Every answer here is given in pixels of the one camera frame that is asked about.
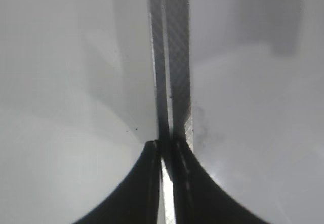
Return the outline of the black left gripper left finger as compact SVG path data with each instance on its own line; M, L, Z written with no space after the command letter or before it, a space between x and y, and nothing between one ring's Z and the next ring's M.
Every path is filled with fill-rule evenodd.
M76 223L157 223L160 172L160 142L148 141L123 181Z

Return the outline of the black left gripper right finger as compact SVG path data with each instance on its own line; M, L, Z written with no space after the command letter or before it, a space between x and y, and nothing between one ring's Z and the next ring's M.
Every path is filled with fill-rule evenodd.
M203 169L188 144L171 143L176 223L255 223L256 216L226 194Z

